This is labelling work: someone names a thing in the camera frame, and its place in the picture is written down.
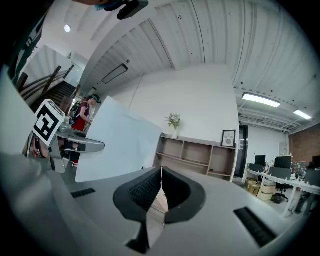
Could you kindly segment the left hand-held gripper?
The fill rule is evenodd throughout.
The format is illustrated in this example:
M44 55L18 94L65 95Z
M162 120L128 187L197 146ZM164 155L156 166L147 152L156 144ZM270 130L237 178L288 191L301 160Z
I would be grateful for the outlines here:
M85 132L72 131L65 113L49 99L45 99L35 113L37 122L34 132L48 147L49 168L64 173L70 162L69 152L95 153L105 148L105 144L92 139Z

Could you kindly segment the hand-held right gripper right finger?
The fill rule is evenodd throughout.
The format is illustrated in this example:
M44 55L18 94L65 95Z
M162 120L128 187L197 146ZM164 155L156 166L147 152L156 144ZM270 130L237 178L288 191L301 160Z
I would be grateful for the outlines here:
M192 171L179 174L202 185L203 208L187 222L165 225L152 256L277 256L302 230L302 222L289 222L271 206L239 186ZM260 247L234 213L248 208L276 238Z

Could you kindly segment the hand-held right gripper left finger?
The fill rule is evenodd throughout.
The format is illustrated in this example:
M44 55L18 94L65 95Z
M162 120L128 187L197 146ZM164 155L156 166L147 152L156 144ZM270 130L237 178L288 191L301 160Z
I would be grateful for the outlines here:
M48 176L66 228L61 255L158 256L149 244L147 210L140 206L155 200L157 168L71 185L57 173Z

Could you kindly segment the white A4 paper sheet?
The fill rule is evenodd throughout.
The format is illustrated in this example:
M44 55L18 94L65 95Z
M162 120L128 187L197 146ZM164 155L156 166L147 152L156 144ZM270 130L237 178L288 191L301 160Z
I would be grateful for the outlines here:
M80 207L88 214L115 212L114 192L151 170L161 133L157 125L108 97L87 133L105 147L79 158L75 181L95 190L77 198Z

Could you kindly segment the person's left forearm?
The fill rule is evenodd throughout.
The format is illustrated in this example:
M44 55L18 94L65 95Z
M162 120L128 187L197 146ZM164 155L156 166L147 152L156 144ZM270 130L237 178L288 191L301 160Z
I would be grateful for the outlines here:
M25 156L35 159L49 159L47 145L34 133L31 132L26 142Z

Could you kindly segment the red object at left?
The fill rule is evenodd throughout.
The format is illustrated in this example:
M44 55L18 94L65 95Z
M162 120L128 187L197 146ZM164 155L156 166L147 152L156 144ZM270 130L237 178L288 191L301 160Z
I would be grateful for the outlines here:
M100 97L97 94L93 94L88 99L82 102L77 102L71 108L69 116L71 117L71 126L73 130L83 132L86 124L91 125L92 120L90 117L90 109L96 104L101 104Z

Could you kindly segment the cardboard box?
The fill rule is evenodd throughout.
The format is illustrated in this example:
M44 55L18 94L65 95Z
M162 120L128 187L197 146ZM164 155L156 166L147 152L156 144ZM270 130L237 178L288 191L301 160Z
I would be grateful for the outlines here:
M257 197L260 191L261 185L260 184L248 184L246 187L247 192L251 195Z
M251 178L251 177L247 177L244 183L244 188L246 190L248 190L250 188L250 186L256 185L257 184L257 179L255 178Z

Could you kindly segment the wooden open shelf unit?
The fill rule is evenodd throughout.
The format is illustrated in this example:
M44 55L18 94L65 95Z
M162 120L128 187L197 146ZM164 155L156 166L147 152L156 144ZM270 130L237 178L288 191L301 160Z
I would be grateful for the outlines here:
M232 182L236 166L235 148L221 146L221 142L201 140L162 133L154 155L154 167L168 167L174 171L191 171L208 177Z

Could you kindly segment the grey desk partition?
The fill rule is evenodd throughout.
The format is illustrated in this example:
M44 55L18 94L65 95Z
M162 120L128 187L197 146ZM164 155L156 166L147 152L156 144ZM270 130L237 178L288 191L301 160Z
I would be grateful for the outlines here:
M292 175L291 168L270 167L269 175L283 180L290 180Z
M253 163L250 163L248 165L248 169L251 171L257 172L257 173L258 172L263 173L265 170L264 166L259 165L259 164L253 164Z

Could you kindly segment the dark-framed ceiling panel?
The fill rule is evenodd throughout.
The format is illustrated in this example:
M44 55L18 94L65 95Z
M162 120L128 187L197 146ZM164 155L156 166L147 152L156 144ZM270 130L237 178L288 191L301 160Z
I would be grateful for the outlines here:
M125 64L121 64L115 69L113 69L110 73L108 73L101 81L104 84L108 84L120 75L126 73L128 71L128 67Z

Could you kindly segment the black door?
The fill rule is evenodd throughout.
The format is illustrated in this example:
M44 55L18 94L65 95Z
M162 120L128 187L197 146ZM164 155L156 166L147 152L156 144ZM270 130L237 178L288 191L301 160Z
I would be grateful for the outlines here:
M238 154L234 176L243 178L248 153L248 126L239 125Z

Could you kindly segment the black framed picture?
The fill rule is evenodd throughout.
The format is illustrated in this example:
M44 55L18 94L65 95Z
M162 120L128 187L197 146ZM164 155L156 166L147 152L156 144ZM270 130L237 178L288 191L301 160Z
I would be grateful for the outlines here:
M236 130L224 130L222 132L221 146L227 148L236 147Z

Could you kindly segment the pale flower bouquet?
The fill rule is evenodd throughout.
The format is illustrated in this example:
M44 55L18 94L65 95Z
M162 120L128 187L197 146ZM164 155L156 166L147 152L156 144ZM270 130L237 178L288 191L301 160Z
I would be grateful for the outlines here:
M180 114L171 113L166 118L166 121L167 121L169 127L173 127L174 130L177 130L177 128L179 128L180 125L181 125L181 115Z

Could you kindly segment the white office desk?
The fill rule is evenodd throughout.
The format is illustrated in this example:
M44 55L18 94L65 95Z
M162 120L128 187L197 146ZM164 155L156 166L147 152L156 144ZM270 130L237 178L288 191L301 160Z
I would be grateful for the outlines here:
M307 192L312 195L320 196L320 187L315 185L306 184L303 181L296 181L296 180L288 180L288 179L281 179L278 177L271 176L269 174L266 174L264 172L256 172L253 170L250 170L248 168L245 169L243 178L247 178L248 174L252 174L254 176L262 176L262 185L264 185L265 180L268 179L270 181L276 182L277 184L281 185L289 185L293 187L293 191L289 197L289 200L287 202L287 205L285 207L284 212L282 213L282 217L285 218L289 215L289 208L294 200L294 197L296 195L297 188L300 188L302 192Z

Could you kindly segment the long ceiling light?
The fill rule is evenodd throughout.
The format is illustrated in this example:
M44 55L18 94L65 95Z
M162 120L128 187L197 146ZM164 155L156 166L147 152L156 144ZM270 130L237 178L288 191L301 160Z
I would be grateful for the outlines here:
M242 99L246 101L260 103L274 108L278 108L281 105L279 101L249 92L244 92L242 95Z
M303 118L303 119L306 119L306 120L312 119L312 117L311 117L310 115L304 113L303 111L301 111L301 110L299 110L299 109L295 110L293 113L294 113L295 115L300 116L300 117Z

